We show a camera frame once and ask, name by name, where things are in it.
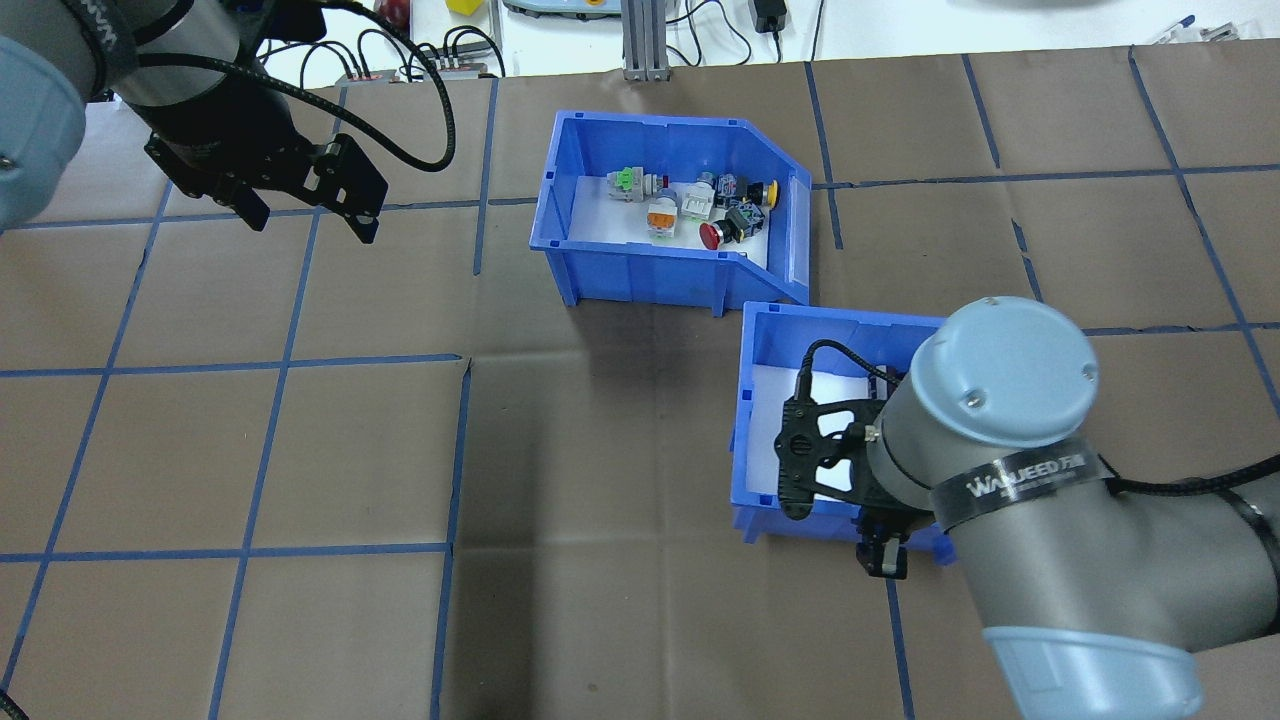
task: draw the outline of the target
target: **light blue joint cover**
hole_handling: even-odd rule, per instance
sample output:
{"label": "light blue joint cover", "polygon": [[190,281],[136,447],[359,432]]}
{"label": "light blue joint cover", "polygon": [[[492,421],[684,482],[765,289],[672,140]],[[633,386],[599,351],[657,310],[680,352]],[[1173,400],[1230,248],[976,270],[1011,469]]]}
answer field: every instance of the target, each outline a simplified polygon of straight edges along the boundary
{"label": "light blue joint cover", "polygon": [[1027,720],[1176,720],[1204,702],[1192,653],[1051,628],[987,628]]}
{"label": "light blue joint cover", "polygon": [[84,140],[84,104],[58,68],[0,36],[0,229],[38,215]]}
{"label": "light blue joint cover", "polygon": [[1075,432],[1098,392],[1084,333],[1048,305],[984,297],[956,310],[911,357],[924,409],[1000,447],[1042,447]]}

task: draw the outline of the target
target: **robotic arm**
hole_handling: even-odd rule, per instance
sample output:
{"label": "robotic arm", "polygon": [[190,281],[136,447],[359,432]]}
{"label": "robotic arm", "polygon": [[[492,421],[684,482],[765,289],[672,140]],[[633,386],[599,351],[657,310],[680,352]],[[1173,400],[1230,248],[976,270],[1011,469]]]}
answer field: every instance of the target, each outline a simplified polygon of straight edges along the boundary
{"label": "robotic arm", "polygon": [[[1097,359],[1056,310],[960,309],[879,402],[814,404],[822,345],[835,343],[805,356],[774,443],[783,511],[803,519],[815,492],[861,505],[859,560],[892,578],[906,575],[901,543],[936,518],[1029,720],[1189,717],[1192,652],[1280,632],[1280,456],[1170,486],[1115,477],[1078,434]],[[823,437],[818,418],[844,410],[855,421]],[[854,491],[814,480],[841,459]]]}
{"label": "robotic arm", "polygon": [[[288,192],[342,215],[372,242],[387,181],[351,136],[319,145],[302,137],[282,94],[394,143],[265,76],[255,59],[266,37],[324,37],[323,8],[361,14],[421,55],[393,24],[349,0],[0,3],[0,228],[45,209],[83,138],[84,102],[110,87],[152,128],[146,152],[186,195],[209,195],[261,231],[270,210],[256,190]],[[436,163],[393,152],[434,172],[452,160],[453,114],[435,67],[419,59],[440,94],[448,146]]]}

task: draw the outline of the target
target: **grid line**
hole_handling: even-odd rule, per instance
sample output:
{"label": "grid line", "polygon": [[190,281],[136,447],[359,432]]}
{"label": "grid line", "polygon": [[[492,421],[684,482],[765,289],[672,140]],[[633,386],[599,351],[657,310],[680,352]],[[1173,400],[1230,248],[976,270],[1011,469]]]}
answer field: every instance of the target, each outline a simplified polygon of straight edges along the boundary
{"label": "grid line", "polygon": [[1032,251],[1027,247],[1027,234],[1018,220],[1011,222],[1014,223],[1014,238],[1018,240],[1018,249],[1023,252],[1023,266],[1027,269],[1027,282],[1032,286],[1032,295],[1039,302],[1044,302],[1044,296],[1039,290],[1039,278],[1036,277],[1036,265],[1032,263]]}
{"label": "grid line", "polygon": [[[370,544],[315,544],[251,547],[250,557],[343,557],[348,555],[415,555],[445,552],[444,542],[370,543]],[[87,550],[76,552],[8,552],[0,553],[0,565],[31,562],[115,562],[122,560],[211,560],[238,559],[244,551],[238,547],[207,547],[188,550]]]}
{"label": "grid line", "polygon": [[888,624],[893,633],[893,657],[897,661],[897,687],[902,693],[902,716],[915,720],[915,702],[911,700],[911,674],[906,669],[906,641],[902,637],[902,609],[897,603],[897,583],[884,578],[888,597]]}
{"label": "grid line", "polygon": [[831,213],[831,233],[836,238],[836,250],[845,249],[845,237],[840,232],[840,208],[836,206],[836,191],[832,183],[831,149],[827,147],[827,126],[822,120],[822,102],[818,100],[818,81],[813,74],[813,63],[804,64],[805,82],[809,83],[809,104],[813,105],[814,128],[818,131],[818,149],[822,151],[822,186],[827,190],[827,206]]}
{"label": "grid line", "polygon": [[449,525],[444,543],[444,570],[440,574],[440,601],[435,618],[435,653],[431,664],[430,720],[440,720],[440,694],[444,692],[444,651],[449,629],[449,600],[453,596],[453,562],[458,541],[458,510],[462,505],[462,465],[467,446],[467,421],[471,413],[471,364],[462,373],[458,397],[458,428],[453,441],[453,491],[449,495]]}
{"label": "grid line", "polygon": [[476,254],[471,260],[471,274],[479,275],[484,264],[484,223],[489,205],[489,173],[493,169],[493,128],[498,118],[498,81],[489,81],[489,117],[485,119],[484,161],[480,165],[480,211],[476,213]]}
{"label": "grid line", "polygon": [[[173,183],[165,183],[164,193],[160,195],[160,204],[156,206],[155,217],[151,223],[151,232],[147,233],[147,243],[142,249],[142,260],[138,263],[138,269],[133,273],[133,284],[129,288],[129,297],[124,302],[124,310],[120,314],[120,323],[115,329],[115,338],[111,341],[111,351],[106,356],[106,370],[115,366],[115,359],[120,355],[120,346],[124,343],[124,332],[129,327],[129,318],[133,315],[133,306],[138,299],[138,290],[142,287],[142,277],[146,274],[147,265],[151,261],[151,250],[155,247],[156,236],[160,234],[160,218],[164,217],[165,205],[169,202],[169,196],[173,193]],[[102,409],[102,397],[106,395],[106,384],[110,379],[109,372],[104,372],[101,379],[97,383],[97,392],[93,395],[93,402],[90,405],[88,419],[84,420],[84,430],[81,433],[79,445],[76,448],[76,459],[72,461],[72,469],[67,478],[67,487],[63,489],[61,501],[58,505],[58,512],[54,515],[52,527],[49,530],[49,539],[45,542],[45,555],[52,555],[54,547],[58,544],[58,536],[61,533],[63,523],[67,520],[67,511],[70,507],[72,493],[76,491],[76,482],[79,479],[79,471],[84,462],[84,454],[88,451],[90,438],[93,436],[93,424],[97,421],[97,414]],[[40,591],[45,585],[45,577],[49,574],[49,559],[45,557],[40,561],[40,569],[36,570],[36,579],[31,584],[31,594],[27,597],[27,606],[23,609],[22,620],[18,625],[18,633],[14,637],[13,647],[9,651],[9,660],[5,664],[4,676],[0,678],[0,688],[8,689],[9,684],[13,682],[13,674],[18,667],[18,659],[22,656],[22,646],[26,643],[27,632],[31,629],[31,619],[36,612],[36,603],[40,601]]]}
{"label": "grid line", "polygon": [[[826,131],[819,132],[819,143],[823,147],[823,154],[826,155]],[[1184,176],[1216,176],[1216,174],[1236,174],[1236,173],[1275,173],[1280,172],[1280,163],[1276,164],[1258,164],[1258,165],[1206,165],[1197,168],[1179,168]],[[1080,172],[1064,172],[1064,173],[1014,173],[1014,174],[989,174],[989,176],[950,176],[950,177],[928,177],[928,178],[892,178],[892,179],[869,179],[869,181],[832,181],[815,182],[812,190],[815,191],[835,191],[835,190],[864,190],[870,187],[891,187],[900,184],[964,184],[964,183],[1005,183],[1005,182],[1039,182],[1039,181],[1062,181],[1062,179],[1103,179],[1103,178],[1148,178],[1148,177],[1174,177],[1175,173],[1169,168],[1148,168],[1148,169],[1129,169],[1129,170],[1080,170]],[[503,205],[535,205],[538,197],[493,197],[485,200],[442,200],[433,202],[410,202],[410,204],[388,204],[383,205],[383,213],[398,213],[403,210],[440,210],[451,208],[480,208],[488,206],[503,206]],[[332,215],[333,213],[326,209],[317,209],[321,214]],[[305,217],[310,215],[315,210],[271,210],[273,218],[292,218],[292,217]],[[238,217],[234,213],[210,213],[204,215],[166,215],[160,218],[161,224],[169,223],[195,223],[202,220],[234,220]],[[64,228],[95,228],[104,225],[146,225],[151,224],[154,219],[151,218],[118,218],[108,220],[56,220],[47,223],[27,223],[12,228],[12,231],[44,231],[44,229],[64,229]]]}
{"label": "grid line", "polygon": [[[398,365],[412,363],[456,363],[461,355],[435,352],[426,355],[357,355],[348,357],[315,357],[291,360],[291,368],[333,368],[348,365]],[[212,363],[195,365],[132,365],[125,368],[35,368],[23,370],[0,370],[4,378],[68,378],[96,375],[173,375],[187,373],[234,373],[241,370],[278,370],[279,361],[262,363]]]}
{"label": "grid line", "polygon": [[1253,337],[1253,331],[1249,328],[1248,319],[1244,315],[1244,309],[1240,306],[1239,299],[1235,296],[1235,290],[1231,287],[1230,279],[1226,277],[1226,268],[1222,266],[1222,261],[1217,256],[1217,251],[1213,249],[1213,241],[1210,238],[1208,228],[1204,227],[1204,220],[1201,218],[1199,210],[1196,209],[1196,200],[1192,199],[1190,187],[1187,184],[1187,177],[1183,173],[1181,167],[1178,164],[1178,155],[1174,152],[1174,146],[1169,140],[1169,135],[1165,132],[1164,123],[1160,122],[1160,114],[1156,113],[1156,106],[1151,101],[1151,94],[1147,91],[1147,83],[1142,79],[1142,69],[1138,67],[1138,59],[1134,55],[1134,46],[1129,46],[1129,70],[1133,73],[1133,81],[1138,86],[1138,95],[1142,97],[1142,104],[1147,109],[1147,115],[1151,118],[1151,124],[1156,129],[1156,135],[1160,137],[1160,146],[1165,150],[1165,156],[1169,159],[1169,167],[1174,172],[1174,178],[1178,181],[1178,190],[1183,193],[1183,201],[1187,204],[1187,210],[1192,214],[1192,219],[1196,220],[1196,229],[1199,231],[1201,242],[1204,245],[1204,252],[1208,255],[1210,263],[1213,265],[1213,272],[1217,274],[1219,282],[1222,284],[1222,292],[1226,293],[1226,300],[1231,305],[1231,311],[1235,313],[1235,320],[1240,327],[1240,332],[1244,333],[1244,342],[1249,346],[1249,354],[1253,355],[1253,363],[1257,365],[1258,374],[1262,378],[1262,386],[1267,391],[1267,396],[1271,398],[1271,407],[1275,410],[1277,418],[1280,418],[1280,395],[1276,393],[1276,386],[1271,379],[1271,373],[1267,370],[1267,364],[1262,359],[1262,350],[1258,347],[1257,338]]}
{"label": "grid line", "polygon": [[[338,106],[347,106],[347,88],[343,87],[338,96]],[[342,127],[342,120],[334,118],[333,135]],[[307,247],[302,255],[302,268],[298,270],[297,290],[293,295],[293,311],[289,315],[289,331],[284,337],[284,348],[280,354],[279,374],[275,380],[275,395],[271,398],[271,414],[266,421],[266,433],[262,439],[262,454],[259,459],[257,475],[253,479],[253,495],[250,498],[248,516],[244,520],[244,537],[241,541],[239,560],[236,564],[236,580],[232,584],[232,596],[227,610],[227,625],[223,629],[223,642],[218,651],[218,669],[214,674],[214,688],[209,700],[209,720],[218,720],[221,710],[223,689],[227,683],[227,665],[230,661],[232,641],[236,635],[236,620],[239,616],[239,603],[244,593],[244,575],[248,571],[250,550],[253,547],[253,530],[257,528],[257,512],[262,503],[262,488],[266,484],[266,469],[271,461],[271,448],[275,445],[275,428],[280,420],[280,405],[284,402],[284,386],[289,379],[289,361],[293,359],[293,343],[298,336],[298,320],[302,316],[302,302],[306,297],[307,277],[311,274],[311,259],[315,255],[316,236],[320,232],[320,209],[311,210],[311,228],[307,231]]]}
{"label": "grid line", "polygon": [[982,135],[987,137],[987,150],[991,150],[991,161],[995,163],[996,169],[1000,169],[1000,147],[996,145],[996,136],[991,131],[991,120],[987,118],[987,105],[982,101],[982,90],[978,87],[978,76],[973,72],[973,63],[969,61],[969,54],[965,53],[960,55],[960,61],[964,63],[964,74],[969,78],[969,90],[973,92],[973,104],[978,108],[978,120],[982,123]]}

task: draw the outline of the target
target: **wire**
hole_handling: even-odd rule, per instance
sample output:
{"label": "wire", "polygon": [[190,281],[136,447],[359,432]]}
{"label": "wire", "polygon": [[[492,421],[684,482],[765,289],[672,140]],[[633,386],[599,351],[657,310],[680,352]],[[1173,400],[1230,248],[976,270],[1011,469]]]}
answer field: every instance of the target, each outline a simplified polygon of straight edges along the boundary
{"label": "wire", "polygon": [[[692,10],[689,10],[687,13],[685,13],[684,15],[680,15],[678,18],[673,18],[673,19],[667,20],[667,24],[671,26],[671,24],[676,24],[676,23],[678,23],[681,20],[687,20],[687,19],[690,19],[690,18],[694,17],[694,13],[696,13],[698,10],[701,10],[707,5],[716,5],[716,6],[718,6],[721,9],[721,17],[724,18],[724,27],[727,27],[730,32],[732,32],[735,36],[737,36],[737,38],[742,41],[742,45],[746,46],[746,58],[742,58],[741,60],[739,60],[737,63],[733,63],[733,64],[735,65],[745,65],[745,64],[750,63],[751,61],[751,41],[749,41],[741,32],[737,32],[737,28],[733,27],[733,23],[728,22],[728,12],[724,9],[724,4],[721,3],[721,0],[703,0],[701,3],[694,5]],[[699,46],[698,50],[699,50],[699,56],[700,56],[701,55],[701,47]]]}
{"label": "wire", "polygon": [[351,79],[353,77],[351,74],[351,65],[347,64],[347,59],[342,56],[342,53],[338,53],[337,50],[334,50],[333,47],[330,47],[328,45],[321,45],[321,44],[317,42],[317,44],[315,44],[315,45],[311,46],[311,50],[307,50],[306,55],[302,56],[302,67],[298,68],[298,87],[306,87],[307,86],[306,85],[306,79],[307,79],[307,63],[311,61],[311,55],[314,55],[316,50],[328,50],[328,51],[333,53],[334,55],[337,55],[338,56],[338,61],[342,63],[342,72],[347,74],[347,79]]}
{"label": "wire", "polygon": [[380,29],[374,29],[374,28],[362,29],[362,31],[360,31],[360,35],[356,36],[356,54],[360,55],[360,67],[364,68],[366,78],[367,77],[374,77],[372,73],[369,70],[369,60],[365,59],[364,45],[365,45],[365,36],[366,35],[380,35],[384,38],[387,38],[387,41],[392,44],[392,49],[396,50],[396,54],[401,56],[401,67],[403,68],[404,65],[408,64],[408,59],[404,58],[404,51],[401,50],[398,45],[396,45],[396,38],[394,37],[387,35],[385,32],[383,32]]}
{"label": "wire", "polygon": [[668,51],[668,53],[675,53],[675,54],[676,54],[676,56],[677,56],[677,58],[680,58],[680,60],[681,60],[682,63],[685,63],[686,65],[689,65],[690,68],[698,64],[698,63],[690,63],[690,61],[689,61],[689,58],[685,58],[685,54],[684,54],[684,53],[681,53],[681,51],[680,51],[680,49],[678,49],[678,47],[676,47],[676,46],[673,46],[673,45],[668,45],[668,46],[667,46],[667,51]]}
{"label": "wire", "polygon": [[0,691],[0,710],[10,717],[10,720],[31,720],[26,712],[18,707],[18,703],[13,701],[4,691]]}
{"label": "wire", "polygon": [[1110,489],[1112,495],[1120,492],[1134,492],[1138,495],[1156,495],[1161,497],[1187,497],[1192,495],[1208,495],[1230,489],[1245,483],[1252,483],[1253,480],[1267,475],[1280,473],[1280,454],[1272,455],[1271,457],[1254,462],[1253,465],[1240,468],[1239,470],[1231,470],[1230,473],[1224,473],[1212,478],[1188,478],[1176,483],[1143,483],[1138,480],[1129,480],[1121,478],[1120,473],[1116,473],[1115,468],[1112,468],[1106,460],[1102,460],[1102,464],[1106,465],[1107,470],[1111,470],[1112,475],[1115,475],[1107,480],[1107,489]]}
{"label": "wire", "polygon": [[800,363],[800,372],[796,374],[796,392],[797,398],[809,398],[809,389],[813,387],[813,356],[823,347],[829,347],[832,350],[838,350],[845,357],[852,360],[859,368],[867,370],[872,377],[879,378],[888,384],[897,387],[899,379],[893,375],[881,370],[876,365],[872,365],[861,355],[858,355],[852,350],[849,350],[844,345],[833,340],[819,340],[809,346],[809,350],[804,354],[804,360]]}
{"label": "wire", "polygon": [[818,37],[822,35],[822,12],[827,9],[827,0],[818,0],[818,19],[813,23],[813,50],[809,51],[809,61],[818,56]]}
{"label": "wire", "polygon": [[[413,155],[410,155],[403,147],[396,145],[396,142],[393,142],[389,137],[383,135],[381,131],[369,124],[367,120],[352,113],[351,110],[335,105],[314,92],[308,92],[306,90],[302,90],[301,87],[294,87],[287,82],[275,79],[271,76],[266,76],[257,70],[251,70],[248,68],[242,68],[234,63],[228,63],[227,60],[220,60],[218,58],[205,58],[204,55],[183,55],[177,53],[147,53],[143,55],[138,55],[140,68],[159,68],[166,65],[175,65],[182,68],[200,68],[202,70],[216,70],[220,73],[227,73],[229,76],[236,76],[251,82],[256,82],[264,87],[269,87],[271,90],[275,90],[276,92],[282,92],[296,100],[301,100],[302,102],[306,102],[312,108],[317,108],[320,110],[324,110],[325,113],[329,113],[335,118],[339,118],[342,122],[348,123],[353,128],[367,135],[370,138],[372,138],[374,142],[385,147],[388,152],[390,152],[399,161],[404,163],[411,168],[426,173],[438,173],[444,168],[447,168],[451,161],[453,161],[453,151],[454,151],[453,108],[449,105],[447,95],[442,96],[442,100],[444,102],[445,132],[448,135],[444,155],[434,163],[428,163],[426,160],[421,160],[419,158],[415,158]],[[434,65],[430,68],[429,72],[430,73],[435,72]]]}
{"label": "wire", "polygon": [[475,26],[458,26],[458,27],[452,28],[452,29],[458,31],[458,33],[453,36],[453,49],[452,49],[452,53],[451,53],[454,58],[458,56],[458,41],[460,40],[462,40],[463,37],[466,37],[468,35],[479,35],[481,40],[484,40],[485,42],[489,44],[489,47],[493,47],[493,54],[494,54],[494,56],[498,58],[498,70],[502,72],[502,77],[507,77],[507,64],[502,61],[502,50],[498,50],[498,44],[494,42],[492,37],[489,37],[488,35],[485,35],[485,32],[483,29],[480,29],[480,28],[477,28]]}
{"label": "wire", "polygon": [[347,53],[347,58],[351,60],[351,67],[355,68],[355,69],[360,69],[360,60],[356,59],[356,54],[351,51],[351,47],[347,47],[346,45],[343,45],[342,42],[338,42],[337,40],[321,40],[320,42],[291,42],[288,45],[284,45],[283,47],[273,47],[273,49],[268,50],[266,53],[259,55],[257,56],[257,61],[260,61],[260,63],[262,63],[265,65],[268,59],[270,59],[270,58],[273,58],[273,56],[275,56],[275,55],[278,55],[280,53],[284,53],[285,50],[293,50],[294,47],[315,47],[316,45],[328,45],[330,47],[340,47],[344,53]]}
{"label": "wire", "polygon": [[[411,168],[416,168],[419,170],[424,170],[424,172],[428,172],[428,173],[435,173],[435,172],[443,170],[444,168],[449,167],[449,163],[453,161],[453,151],[454,151],[454,146],[457,143],[457,128],[454,127],[454,123],[453,123],[453,104],[449,102],[449,91],[444,87],[444,81],[440,79],[440,73],[439,73],[439,70],[435,69],[435,64],[430,63],[426,59],[426,55],[422,54],[422,51],[417,47],[417,45],[413,45],[413,41],[410,38],[408,35],[404,33],[404,31],[399,29],[398,27],[396,27],[394,24],[392,24],[392,22],[388,20],[387,18],[381,17],[380,14],[375,13],[374,10],[370,10],[369,8],[361,5],[360,3],[356,3],[355,0],[312,0],[312,3],[315,5],[319,5],[320,8],[334,8],[334,9],[339,9],[339,10],[347,10],[348,13],[360,15],[360,17],[367,19],[367,20],[374,22],[374,24],[376,24],[378,27],[380,27],[384,31],[389,32],[392,35],[392,37],[394,37],[397,41],[399,41],[401,45],[403,45],[407,50],[410,50],[410,53],[415,58],[417,58],[417,60],[420,63],[422,63],[422,67],[426,70],[426,74],[431,77],[431,85],[435,86],[436,95],[440,96],[440,110],[444,113],[444,154],[440,156],[440,159],[438,161],[435,161],[435,163],[426,163],[426,161],[419,160],[417,158],[415,158],[415,156],[410,155],[408,152],[406,152],[398,145],[396,145],[394,142],[392,142],[385,135],[378,132],[378,128],[374,128],[372,126],[370,126],[365,120],[362,120],[360,118],[356,118],[356,115],[352,115],[353,118],[356,118],[357,120],[360,120],[365,127],[367,127],[369,129],[372,129],[378,135],[375,136],[375,135],[370,133],[367,129],[365,129],[365,128],[362,128],[360,126],[355,126],[355,127],[357,127],[361,131],[364,131],[365,135],[367,135],[369,137],[374,138],[375,142],[378,142],[379,145],[381,145],[383,147],[385,147],[387,150],[389,150],[392,152],[392,155],[396,155],[396,158],[398,158],[402,163],[410,165]],[[312,96],[312,97],[316,99],[316,100],[324,100],[323,97],[317,97],[317,96]],[[298,97],[298,100],[302,100],[303,102],[312,104],[310,100],[306,100],[303,97]],[[342,108],[338,108],[333,102],[328,102],[328,104],[332,105],[332,106],[334,106],[334,108],[337,108],[338,110],[340,110],[340,111],[351,115],[351,113],[347,113],[346,110],[343,110]]]}
{"label": "wire", "polygon": [[701,3],[699,3],[698,5],[695,5],[692,10],[687,10],[689,4],[686,3],[685,4],[685,8],[686,8],[685,14],[680,15],[678,18],[672,18],[672,19],[667,20],[667,24],[673,26],[673,24],[678,23],[680,20],[687,20],[689,18],[694,17],[694,13],[696,13],[698,10],[701,10],[703,5],[709,5],[712,3],[718,3],[718,1],[719,0],[703,0]]}
{"label": "wire", "polygon": [[[685,12],[686,13],[691,12],[690,8],[689,8],[689,5],[690,5],[690,0],[685,0]],[[698,50],[698,61],[694,63],[694,64],[695,65],[701,65],[703,64],[703,44],[698,40],[698,28],[694,26],[694,18],[692,18],[692,15],[689,17],[689,35],[692,36],[692,38],[694,38],[694,47]]]}

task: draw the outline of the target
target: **power adapter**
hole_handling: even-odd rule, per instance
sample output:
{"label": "power adapter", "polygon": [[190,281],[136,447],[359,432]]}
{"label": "power adapter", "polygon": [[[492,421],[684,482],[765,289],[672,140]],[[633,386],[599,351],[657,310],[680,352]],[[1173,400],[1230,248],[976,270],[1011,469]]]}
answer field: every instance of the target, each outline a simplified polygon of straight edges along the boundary
{"label": "power adapter", "polygon": [[786,0],[751,0],[751,22],[755,32],[768,35],[787,27]]}

